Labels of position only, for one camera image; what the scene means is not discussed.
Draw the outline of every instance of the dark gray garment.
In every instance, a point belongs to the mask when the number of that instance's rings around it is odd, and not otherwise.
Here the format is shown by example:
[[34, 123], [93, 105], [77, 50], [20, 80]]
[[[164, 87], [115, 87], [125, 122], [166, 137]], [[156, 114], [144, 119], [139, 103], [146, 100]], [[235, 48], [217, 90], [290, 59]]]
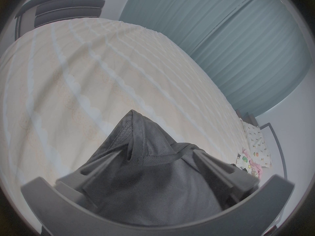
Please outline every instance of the dark gray garment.
[[131, 110], [85, 163], [117, 150], [125, 160], [113, 173], [83, 187], [96, 200], [95, 213], [117, 222], [147, 226], [176, 225], [222, 211], [192, 158], [194, 144], [176, 143], [158, 124]]

